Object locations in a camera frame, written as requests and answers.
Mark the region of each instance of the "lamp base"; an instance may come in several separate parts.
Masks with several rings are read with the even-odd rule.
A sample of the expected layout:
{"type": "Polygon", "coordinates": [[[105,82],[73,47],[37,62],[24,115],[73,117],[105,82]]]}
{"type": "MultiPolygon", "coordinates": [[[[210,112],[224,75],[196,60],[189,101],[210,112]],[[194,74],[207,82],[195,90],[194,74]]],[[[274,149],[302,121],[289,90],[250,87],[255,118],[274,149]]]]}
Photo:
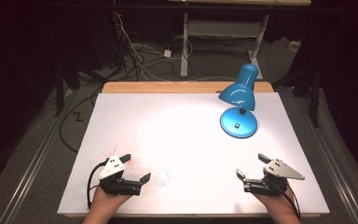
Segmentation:
{"type": "Polygon", "coordinates": [[[220,125],[229,135],[237,138],[252,136],[257,130],[257,120],[251,111],[242,113],[243,109],[232,107],[220,117],[220,125]]]}

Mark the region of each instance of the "white tabletop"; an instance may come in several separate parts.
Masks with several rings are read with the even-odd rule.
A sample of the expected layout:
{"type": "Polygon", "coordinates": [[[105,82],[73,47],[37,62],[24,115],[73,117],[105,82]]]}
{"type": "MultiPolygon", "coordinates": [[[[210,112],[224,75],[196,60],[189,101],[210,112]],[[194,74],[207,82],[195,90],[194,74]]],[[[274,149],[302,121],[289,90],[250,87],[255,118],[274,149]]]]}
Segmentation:
{"type": "MultiPolygon", "coordinates": [[[[329,213],[324,196],[278,93],[256,93],[258,130],[236,139],[220,127],[231,105],[216,93],[101,93],[62,196],[59,214],[84,216],[91,170],[116,154],[131,154],[123,177],[139,180],[151,173],[140,196],[117,211],[120,217],[257,217],[267,211],[243,191],[236,169],[260,179],[262,153],[281,159],[305,180],[289,179],[301,213],[329,213]]],[[[95,173],[92,186],[98,184],[95,173]]]]}

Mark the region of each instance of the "hand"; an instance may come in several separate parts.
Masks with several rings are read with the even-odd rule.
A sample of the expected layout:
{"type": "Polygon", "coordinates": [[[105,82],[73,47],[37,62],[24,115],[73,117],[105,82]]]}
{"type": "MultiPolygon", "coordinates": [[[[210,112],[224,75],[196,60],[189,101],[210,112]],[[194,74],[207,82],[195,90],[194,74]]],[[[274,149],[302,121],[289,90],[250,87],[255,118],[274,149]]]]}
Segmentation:
{"type": "Polygon", "coordinates": [[[116,213],[118,208],[126,202],[131,195],[106,194],[101,187],[97,187],[92,198],[91,208],[83,223],[105,224],[116,213]]]}
{"type": "MultiPolygon", "coordinates": [[[[293,192],[288,189],[286,195],[294,201],[293,192]]],[[[287,201],[287,199],[283,196],[277,197],[269,197],[262,194],[253,195],[264,204],[267,208],[269,215],[272,217],[276,224],[298,224],[300,221],[296,216],[295,208],[287,201]]]]}

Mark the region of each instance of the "lamp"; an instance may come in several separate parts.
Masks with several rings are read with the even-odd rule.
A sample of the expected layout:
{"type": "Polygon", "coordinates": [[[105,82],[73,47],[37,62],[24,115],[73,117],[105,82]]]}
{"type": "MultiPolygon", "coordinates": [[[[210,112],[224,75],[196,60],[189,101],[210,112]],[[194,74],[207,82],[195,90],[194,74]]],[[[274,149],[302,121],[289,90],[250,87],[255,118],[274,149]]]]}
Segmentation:
{"type": "Polygon", "coordinates": [[[234,105],[220,117],[220,125],[231,136],[246,138],[257,130],[257,120],[251,110],[255,110],[255,94],[253,92],[258,69],[251,63],[241,67],[237,80],[225,88],[219,99],[234,105]]]}

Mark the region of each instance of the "lamp shade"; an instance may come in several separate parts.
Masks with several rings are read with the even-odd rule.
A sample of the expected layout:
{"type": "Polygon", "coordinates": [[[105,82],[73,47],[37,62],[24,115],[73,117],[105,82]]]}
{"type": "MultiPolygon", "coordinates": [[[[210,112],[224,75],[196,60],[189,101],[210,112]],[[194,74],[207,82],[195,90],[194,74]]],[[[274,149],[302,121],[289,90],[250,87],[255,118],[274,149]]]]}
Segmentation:
{"type": "Polygon", "coordinates": [[[231,136],[246,138],[257,130],[255,94],[253,92],[258,69],[251,63],[241,67],[237,79],[220,94],[219,99],[236,107],[226,110],[220,117],[220,125],[231,136]]]}
{"type": "Polygon", "coordinates": [[[255,110],[253,88],[257,74],[256,66],[251,63],[244,64],[235,82],[219,94],[219,99],[240,108],[255,110]]]}

